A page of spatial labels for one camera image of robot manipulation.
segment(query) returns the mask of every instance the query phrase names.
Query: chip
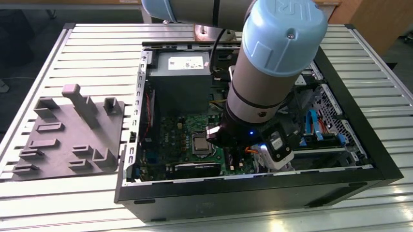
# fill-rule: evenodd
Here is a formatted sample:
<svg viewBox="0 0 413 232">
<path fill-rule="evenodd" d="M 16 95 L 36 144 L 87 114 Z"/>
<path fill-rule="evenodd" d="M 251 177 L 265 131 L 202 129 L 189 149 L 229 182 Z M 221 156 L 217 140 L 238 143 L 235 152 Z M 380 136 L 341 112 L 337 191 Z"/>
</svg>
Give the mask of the chip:
<svg viewBox="0 0 413 232">
<path fill-rule="evenodd" d="M 194 138 L 195 151 L 209 150 L 207 138 Z"/>
<path fill-rule="evenodd" d="M 207 142 L 206 131 L 195 131 L 193 134 L 193 154 L 202 159 L 211 154 L 211 144 Z"/>
</svg>

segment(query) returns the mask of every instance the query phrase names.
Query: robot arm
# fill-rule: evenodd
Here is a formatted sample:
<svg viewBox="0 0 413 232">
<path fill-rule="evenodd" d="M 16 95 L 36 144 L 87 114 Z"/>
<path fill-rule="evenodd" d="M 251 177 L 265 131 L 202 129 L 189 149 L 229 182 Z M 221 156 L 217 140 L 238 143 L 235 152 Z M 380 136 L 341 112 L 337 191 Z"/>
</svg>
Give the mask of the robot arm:
<svg viewBox="0 0 413 232">
<path fill-rule="evenodd" d="M 143 0 L 143 6 L 173 22 L 243 31 L 223 122 L 207 134 L 218 146 L 254 145 L 254 128 L 274 117 L 314 59 L 328 29 L 324 12 L 312 0 Z"/>
</svg>

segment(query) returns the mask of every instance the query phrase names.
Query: computer motherboard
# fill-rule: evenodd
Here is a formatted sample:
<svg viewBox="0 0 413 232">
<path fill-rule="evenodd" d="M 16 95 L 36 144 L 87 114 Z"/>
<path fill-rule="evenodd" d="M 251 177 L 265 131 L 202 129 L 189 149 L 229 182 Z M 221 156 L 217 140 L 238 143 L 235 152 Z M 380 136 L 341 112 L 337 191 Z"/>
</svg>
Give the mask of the computer motherboard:
<svg viewBox="0 0 413 232">
<path fill-rule="evenodd" d="M 158 151 L 147 150 L 145 153 L 147 165 L 142 167 L 141 175 L 145 180 L 173 179 L 171 168 L 182 163 L 191 164 L 182 168 L 217 170 L 219 176 L 254 173 L 251 156 L 243 156 L 243 152 L 231 154 L 206 141 L 206 126 L 218 125 L 221 117 L 217 114 L 161 119 Z"/>
</svg>

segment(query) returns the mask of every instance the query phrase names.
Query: power supply label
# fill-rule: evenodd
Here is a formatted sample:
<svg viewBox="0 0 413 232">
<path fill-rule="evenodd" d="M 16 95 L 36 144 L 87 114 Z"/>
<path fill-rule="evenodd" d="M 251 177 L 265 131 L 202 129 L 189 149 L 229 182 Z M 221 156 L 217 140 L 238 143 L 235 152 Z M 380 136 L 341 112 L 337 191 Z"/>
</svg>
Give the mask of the power supply label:
<svg viewBox="0 0 413 232">
<path fill-rule="evenodd" d="M 169 70 L 203 69 L 202 57 L 171 57 L 169 58 Z"/>
</svg>

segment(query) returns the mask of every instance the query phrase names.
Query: green circuit board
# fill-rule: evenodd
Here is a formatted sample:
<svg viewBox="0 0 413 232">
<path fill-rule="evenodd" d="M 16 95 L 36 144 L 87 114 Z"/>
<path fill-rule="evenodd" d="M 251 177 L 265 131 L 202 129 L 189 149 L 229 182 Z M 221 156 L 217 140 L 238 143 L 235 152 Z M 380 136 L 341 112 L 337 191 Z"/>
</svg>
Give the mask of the green circuit board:
<svg viewBox="0 0 413 232">
<path fill-rule="evenodd" d="M 214 145 L 206 157 L 193 152 L 193 136 L 203 133 L 206 126 L 218 125 L 221 115 L 199 115 L 163 117 L 161 125 L 161 146 L 158 150 L 158 165 L 185 162 L 214 162 L 221 164 L 221 176 L 254 173 L 253 158 L 242 159 L 242 166 L 237 169 L 226 163 L 225 150 Z M 154 172 L 151 180 L 162 180 L 165 175 Z"/>
</svg>

